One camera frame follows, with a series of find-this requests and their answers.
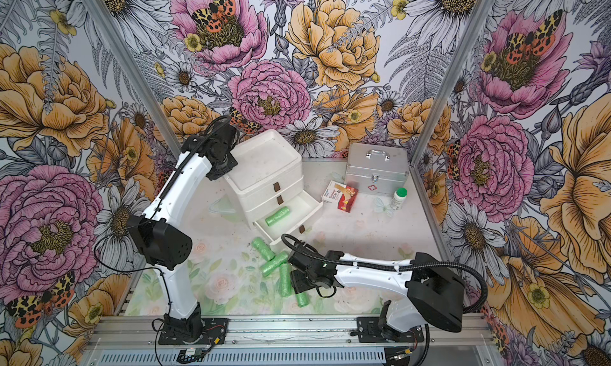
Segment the green roll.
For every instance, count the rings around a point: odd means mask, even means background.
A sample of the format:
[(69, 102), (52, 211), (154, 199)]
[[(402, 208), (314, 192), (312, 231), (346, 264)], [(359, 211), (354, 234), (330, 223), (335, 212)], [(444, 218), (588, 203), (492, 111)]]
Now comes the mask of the green roll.
[(291, 285), (291, 266), (287, 263), (282, 264), (279, 269), (279, 293), (283, 298), (288, 298), (293, 293)]
[(260, 237), (254, 238), (254, 240), (251, 242), (251, 246), (256, 249), (256, 251), (265, 261), (271, 261), (275, 258), (275, 253)]
[(291, 210), (288, 207), (282, 207), (275, 213), (265, 218), (265, 223), (268, 227), (278, 224), (281, 220), (288, 217), (291, 214)]
[(303, 308), (310, 304), (310, 297), (306, 292), (295, 295), (298, 307)]

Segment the green roll diagonal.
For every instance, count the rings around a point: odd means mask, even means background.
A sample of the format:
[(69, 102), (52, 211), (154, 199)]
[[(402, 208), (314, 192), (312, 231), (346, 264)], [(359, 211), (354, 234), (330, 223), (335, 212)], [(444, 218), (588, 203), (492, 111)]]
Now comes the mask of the green roll diagonal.
[(274, 270), (279, 268), (282, 264), (285, 264), (289, 259), (289, 254), (287, 252), (280, 252), (273, 259), (267, 261), (264, 265), (262, 265), (259, 270), (261, 271), (262, 277), (267, 278), (270, 276)]

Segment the white plastic drawer unit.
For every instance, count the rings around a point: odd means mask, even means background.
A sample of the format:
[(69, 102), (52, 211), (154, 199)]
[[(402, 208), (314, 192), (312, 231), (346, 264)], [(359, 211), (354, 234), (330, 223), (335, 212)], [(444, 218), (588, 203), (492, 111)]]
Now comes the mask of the white plastic drawer unit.
[[(221, 178), (236, 213), (252, 230), (275, 246), (281, 235), (300, 236), (320, 218), (323, 203), (305, 190), (302, 156), (276, 130), (267, 130), (238, 144), (232, 155), (238, 165)], [(282, 207), (291, 214), (271, 227), (265, 218)]]

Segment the green roll top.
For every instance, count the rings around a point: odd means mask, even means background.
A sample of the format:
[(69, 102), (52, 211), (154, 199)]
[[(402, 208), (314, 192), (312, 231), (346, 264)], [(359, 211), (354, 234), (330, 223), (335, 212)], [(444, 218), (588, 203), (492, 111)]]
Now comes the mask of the green roll top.
[(288, 217), (291, 214), (291, 210), (288, 207), (282, 207), (275, 213), (265, 218), (265, 223), (268, 227), (278, 224), (281, 220)]

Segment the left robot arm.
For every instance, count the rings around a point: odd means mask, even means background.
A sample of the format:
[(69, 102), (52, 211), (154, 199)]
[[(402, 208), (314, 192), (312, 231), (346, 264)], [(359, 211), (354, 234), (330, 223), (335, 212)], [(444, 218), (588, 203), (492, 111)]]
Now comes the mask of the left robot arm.
[(200, 183), (215, 181), (237, 166), (232, 150), (239, 138), (228, 116), (214, 119), (204, 132), (186, 138), (160, 193), (141, 214), (128, 218), (129, 236), (146, 263), (158, 272), (168, 304), (159, 338), (162, 345), (203, 339), (200, 303), (192, 292), (186, 265), (193, 240), (179, 224)]

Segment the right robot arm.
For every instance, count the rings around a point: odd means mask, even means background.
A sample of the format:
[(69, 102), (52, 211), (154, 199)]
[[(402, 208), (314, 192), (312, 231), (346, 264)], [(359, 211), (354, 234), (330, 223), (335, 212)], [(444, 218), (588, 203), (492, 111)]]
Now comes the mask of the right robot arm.
[(386, 261), (364, 259), (342, 251), (325, 256), (293, 251), (288, 263), (294, 291), (320, 287), (366, 287), (397, 294), (380, 314), (381, 329), (403, 334), (416, 326), (434, 326), (450, 333), (462, 330), (465, 283), (434, 257), (418, 252), (414, 259)]

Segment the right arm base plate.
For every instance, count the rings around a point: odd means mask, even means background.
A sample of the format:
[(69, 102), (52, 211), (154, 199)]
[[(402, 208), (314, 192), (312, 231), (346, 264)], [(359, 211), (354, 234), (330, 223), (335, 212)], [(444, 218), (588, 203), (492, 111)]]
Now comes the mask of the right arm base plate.
[(392, 300), (383, 304), (379, 316), (363, 316), (356, 319), (356, 329), (350, 333), (351, 337), (357, 337), (360, 343), (411, 343), (417, 345), (424, 342), (425, 336), (421, 326), (410, 328), (406, 332), (400, 332), (391, 328), (387, 323), (388, 309)]

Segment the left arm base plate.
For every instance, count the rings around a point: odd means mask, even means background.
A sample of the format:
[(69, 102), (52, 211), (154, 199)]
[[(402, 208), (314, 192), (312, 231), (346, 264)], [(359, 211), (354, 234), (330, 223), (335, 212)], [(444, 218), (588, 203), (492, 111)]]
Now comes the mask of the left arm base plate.
[(159, 345), (222, 345), (228, 332), (227, 318), (164, 318)]

